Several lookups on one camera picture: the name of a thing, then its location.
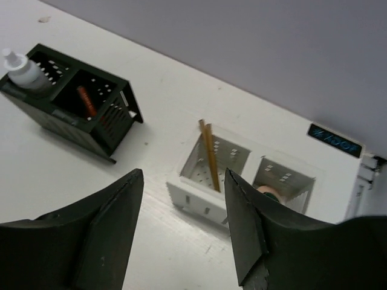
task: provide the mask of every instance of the white organizer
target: white organizer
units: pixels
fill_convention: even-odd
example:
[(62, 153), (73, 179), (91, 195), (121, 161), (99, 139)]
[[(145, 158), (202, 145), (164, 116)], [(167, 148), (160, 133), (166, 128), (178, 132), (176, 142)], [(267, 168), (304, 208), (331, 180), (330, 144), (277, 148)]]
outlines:
[(230, 168), (254, 187), (269, 185), (278, 189), (286, 206), (305, 213), (310, 196), (321, 189), (323, 170), (220, 127), (212, 126), (212, 132), (221, 192), (213, 189), (206, 148), (197, 129), (167, 179), (175, 206), (228, 227), (224, 173)]

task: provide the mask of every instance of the white table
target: white table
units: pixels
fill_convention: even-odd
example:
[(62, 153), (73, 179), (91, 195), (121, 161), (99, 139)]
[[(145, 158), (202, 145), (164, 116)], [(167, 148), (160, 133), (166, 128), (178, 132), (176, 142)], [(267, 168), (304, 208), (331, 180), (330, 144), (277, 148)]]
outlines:
[[(38, 22), (45, 16), (49, 22)], [(359, 160), (307, 138), (308, 120), (35, 0), (2, 0), (0, 19), (0, 48), (26, 53), (41, 42), (128, 79), (145, 119), (112, 166), (45, 133), (0, 97), (0, 222), (34, 219), (138, 167), (145, 193), (123, 289), (238, 289), (229, 235), (176, 210), (165, 186), (200, 118), (323, 169), (324, 195), (310, 206), (323, 220), (343, 219)]]

